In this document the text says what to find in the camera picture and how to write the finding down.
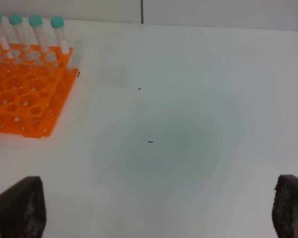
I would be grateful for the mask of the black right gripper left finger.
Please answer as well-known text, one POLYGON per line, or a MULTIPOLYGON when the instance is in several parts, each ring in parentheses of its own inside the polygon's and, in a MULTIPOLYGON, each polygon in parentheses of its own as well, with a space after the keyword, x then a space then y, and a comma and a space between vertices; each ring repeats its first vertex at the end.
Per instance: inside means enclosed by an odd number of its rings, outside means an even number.
POLYGON ((25 177, 0 194, 0 238, 41 238, 46 220, 39 176, 25 177))

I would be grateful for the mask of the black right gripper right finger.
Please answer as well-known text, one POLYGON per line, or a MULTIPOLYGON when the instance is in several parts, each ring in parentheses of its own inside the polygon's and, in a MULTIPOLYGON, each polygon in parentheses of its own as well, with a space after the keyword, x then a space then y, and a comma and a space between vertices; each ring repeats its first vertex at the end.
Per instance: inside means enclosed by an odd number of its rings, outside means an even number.
POLYGON ((278 177, 272 222, 279 238, 298 238, 298 178, 294 175, 278 177))

